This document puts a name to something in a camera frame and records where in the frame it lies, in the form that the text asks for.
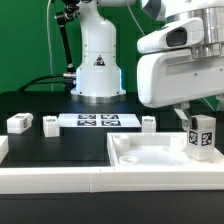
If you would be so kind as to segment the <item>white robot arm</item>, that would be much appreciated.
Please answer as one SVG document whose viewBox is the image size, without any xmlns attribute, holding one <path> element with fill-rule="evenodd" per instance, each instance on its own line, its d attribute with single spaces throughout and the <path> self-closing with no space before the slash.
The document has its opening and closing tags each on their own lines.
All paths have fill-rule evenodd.
<svg viewBox="0 0 224 224">
<path fill-rule="evenodd" d="M 140 102 L 150 108 L 172 105 L 185 129 L 199 120 L 188 113 L 194 99 L 224 93 L 224 0 L 92 0 L 80 5 L 82 63 L 74 97 L 108 102 L 123 93 L 116 66 L 116 29 L 99 6 L 135 1 L 165 25 L 140 38 L 137 64 Z"/>
</svg>

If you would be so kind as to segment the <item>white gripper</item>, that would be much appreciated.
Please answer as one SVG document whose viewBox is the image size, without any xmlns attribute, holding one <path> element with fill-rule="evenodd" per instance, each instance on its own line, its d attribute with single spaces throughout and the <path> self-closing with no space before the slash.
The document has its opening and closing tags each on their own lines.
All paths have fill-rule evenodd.
<svg viewBox="0 0 224 224">
<path fill-rule="evenodd" d="M 224 54 L 199 60 L 189 49 L 144 55 L 137 65 L 137 87 L 143 105 L 175 104 L 183 129 L 191 129 L 190 104 L 185 101 L 224 93 Z"/>
</svg>

